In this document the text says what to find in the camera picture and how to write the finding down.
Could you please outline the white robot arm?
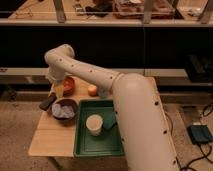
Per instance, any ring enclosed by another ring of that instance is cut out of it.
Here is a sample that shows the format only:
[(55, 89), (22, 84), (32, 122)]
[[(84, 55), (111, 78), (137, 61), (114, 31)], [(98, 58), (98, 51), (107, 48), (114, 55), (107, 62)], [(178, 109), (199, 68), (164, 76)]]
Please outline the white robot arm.
[(52, 81), (69, 73), (112, 93), (129, 171), (179, 171), (161, 100), (146, 77), (77, 61), (67, 44), (46, 52), (45, 61)]

